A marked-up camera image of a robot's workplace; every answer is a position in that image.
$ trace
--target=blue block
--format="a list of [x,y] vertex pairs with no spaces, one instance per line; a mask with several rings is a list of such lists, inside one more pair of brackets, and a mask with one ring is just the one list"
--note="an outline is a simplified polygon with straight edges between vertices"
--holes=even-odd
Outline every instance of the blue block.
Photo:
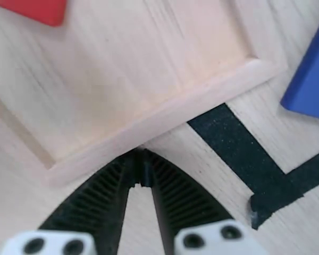
[[319,29],[281,105],[288,110],[319,118]]

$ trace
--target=black tape line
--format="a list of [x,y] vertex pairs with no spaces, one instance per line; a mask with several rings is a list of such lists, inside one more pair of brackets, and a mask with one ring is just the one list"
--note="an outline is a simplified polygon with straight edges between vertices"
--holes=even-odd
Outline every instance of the black tape line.
[[297,180],[302,176],[285,175],[226,104],[188,123],[254,192],[250,199],[253,228],[303,196]]
[[289,180],[305,194],[319,185],[319,154],[287,174]]

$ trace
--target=wooden block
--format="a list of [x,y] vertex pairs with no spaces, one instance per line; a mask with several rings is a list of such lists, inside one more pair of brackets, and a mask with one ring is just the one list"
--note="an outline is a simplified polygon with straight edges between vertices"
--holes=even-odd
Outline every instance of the wooden block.
[[0,104],[32,136],[23,142],[47,152],[41,163],[54,162],[53,182],[98,170],[286,68],[266,0],[68,9],[59,28],[0,9]]

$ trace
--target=screw hole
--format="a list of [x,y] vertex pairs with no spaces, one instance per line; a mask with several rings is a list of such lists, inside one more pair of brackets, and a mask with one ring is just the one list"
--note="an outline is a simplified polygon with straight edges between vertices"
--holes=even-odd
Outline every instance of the screw hole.
[[188,234],[183,239],[183,243],[186,248],[201,248],[204,246],[202,237],[197,234]]
[[70,242],[68,242],[64,249],[63,254],[64,255],[80,255],[83,252],[84,244],[82,241],[75,239]]
[[25,254],[35,254],[42,250],[44,243],[45,241],[42,238],[32,239],[25,245],[23,252]]
[[242,237],[242,233],[233,226],[223,227],[221,230],[221,234],[225,239],[239,239]]

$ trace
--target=wood grain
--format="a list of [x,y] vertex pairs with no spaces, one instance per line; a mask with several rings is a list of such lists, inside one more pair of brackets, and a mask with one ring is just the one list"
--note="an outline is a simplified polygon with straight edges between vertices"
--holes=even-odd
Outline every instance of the wood grain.
[[279,73],[278,41],[266,0],[75,0],[56,29],[0,9],[0,101],[69,181]]
[[[318,26],[319,0],[270,0],[269,3],[280,27],[289,65],[295,69]],[[33,24],[18,16],[14,20]],[[319,120],[279,109],[279,100],[291,76],[292,70],[271,84],[241,95],[235,100],[241,103],[229,104],[286,172],[319,151]],[[251,191],[188,125],[161,135],[146,143],[146,147],[182,167],[248,226],[246,208]],[[24,173],[24,164],[0,148],[0,246],[15,233],[40,225],[87,178],[69,187],[50,188],[36,184],[39,179]],[[132,201],[139,202],[128,204],[119,254],[129,254],[128,248],[134,254],[163,254],[156,239],[159,233],[150,194],[135,190],[130,195]],[[147,219],[147,224],[141,227],[149,226],[149,232],[135,229],[140,218]],[[319,254],[319,186],[276,212],[253,234],[271,254]]]

